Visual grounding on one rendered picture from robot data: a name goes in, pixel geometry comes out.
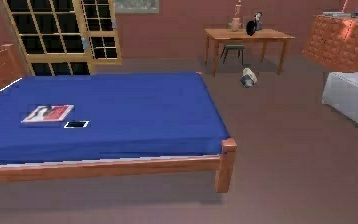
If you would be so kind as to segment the grey and white floor object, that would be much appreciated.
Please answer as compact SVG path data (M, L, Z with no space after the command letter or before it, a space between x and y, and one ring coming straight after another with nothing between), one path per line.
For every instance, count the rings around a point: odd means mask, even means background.
M251 88L256 84L257 77L250 68L244 68L240 81L244 88Z

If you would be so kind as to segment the dark grey stool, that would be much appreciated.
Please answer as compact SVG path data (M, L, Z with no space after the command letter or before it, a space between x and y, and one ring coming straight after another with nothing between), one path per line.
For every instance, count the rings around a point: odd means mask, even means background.
M229 51L236 51L237 57L241 59L241 64L244 64L244 44L225 44L223 46L223 50L221 53L221 58L223 59L223 63L226 63L226 59Z

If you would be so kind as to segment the wooden desk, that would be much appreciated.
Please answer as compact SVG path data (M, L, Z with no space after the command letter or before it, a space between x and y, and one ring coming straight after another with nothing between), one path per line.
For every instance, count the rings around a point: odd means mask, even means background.
M250 36L246 33L244 29L240 29L239 31L231 31L230 29L227 28L206 28L205 34L206 34L206 41L205 41L204 64L208 63L208 52L210 47L210 41L213 41L213 48L214 48L214 53L212 58L213 76L216 75L216 71L217 71L219 45L226 42L262 43L263 46L261 52L261 60L264 60L268 43L281 42L283 44L283 47L279 59L279 65L276 72L277 75L280 75L285 61L286 52L289 48L289 43L291 40L294 39L294 36L273 29L263 29Z

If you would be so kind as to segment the black phone with white rim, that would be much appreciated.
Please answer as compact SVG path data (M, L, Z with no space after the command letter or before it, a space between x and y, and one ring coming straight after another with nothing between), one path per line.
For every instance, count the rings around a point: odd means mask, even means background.
M90 121L68 121L64 128L86 128Z

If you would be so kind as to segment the tan vase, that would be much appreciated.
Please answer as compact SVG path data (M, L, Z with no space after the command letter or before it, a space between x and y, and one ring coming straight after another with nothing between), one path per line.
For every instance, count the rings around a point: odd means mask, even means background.
M240 11L241 11L241 0L237 0L237 3L235 5L235 14L232 18L232 22L231 22L231 30L233 32L236 32L239 28L240 28L240 25L241 25L241 22L240 22Z

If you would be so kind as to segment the black round desk lamp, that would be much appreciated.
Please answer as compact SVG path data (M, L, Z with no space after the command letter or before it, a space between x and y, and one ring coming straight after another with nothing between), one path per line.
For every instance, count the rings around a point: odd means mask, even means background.
M262 29L262 22L261 22L261 18L262 18L263 13L262 12L257 12L254 15L254 19L250 20L247 24L246 24L246 33L249 36L253 36L255 34L256 31L260 31Z

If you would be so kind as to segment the red and white book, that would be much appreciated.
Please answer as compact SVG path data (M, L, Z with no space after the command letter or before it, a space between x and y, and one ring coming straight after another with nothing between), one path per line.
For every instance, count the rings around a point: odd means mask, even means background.
M22 120L22 123L61 122L73 108L73 105L38 106Z

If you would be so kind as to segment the white box furniture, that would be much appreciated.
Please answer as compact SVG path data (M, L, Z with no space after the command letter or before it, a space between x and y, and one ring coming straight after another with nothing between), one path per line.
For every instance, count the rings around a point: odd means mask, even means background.
M358 72L330 72L324 85L322 103L358 124Z

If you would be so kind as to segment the orange wooden chest of drawers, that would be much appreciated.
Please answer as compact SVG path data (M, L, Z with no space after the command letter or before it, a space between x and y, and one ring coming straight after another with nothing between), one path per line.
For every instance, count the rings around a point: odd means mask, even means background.
M333 71L358 72L358 19L317 15L303 54Z

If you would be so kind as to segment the grey flat book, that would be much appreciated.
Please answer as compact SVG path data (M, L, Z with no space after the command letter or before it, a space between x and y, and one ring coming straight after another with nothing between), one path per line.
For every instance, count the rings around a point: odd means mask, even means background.
M345 12L323 12L322 15L330 16L330 17L338 17L338 18L351 17L352 16L351 13L345 13Z

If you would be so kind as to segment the blue bed with wooden frame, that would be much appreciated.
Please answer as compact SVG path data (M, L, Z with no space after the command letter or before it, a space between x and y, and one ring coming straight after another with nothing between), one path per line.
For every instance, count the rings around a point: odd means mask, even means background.
M42 105L74 108L22 123ZM212 170L225 193L236 152L199 72L26 76L0 50L0 182Z

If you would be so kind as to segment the framed green wall picture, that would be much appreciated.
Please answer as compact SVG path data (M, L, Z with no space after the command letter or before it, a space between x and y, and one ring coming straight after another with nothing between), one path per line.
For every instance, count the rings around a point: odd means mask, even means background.
M159 12L160 0L114 0L117 13L149 14Z

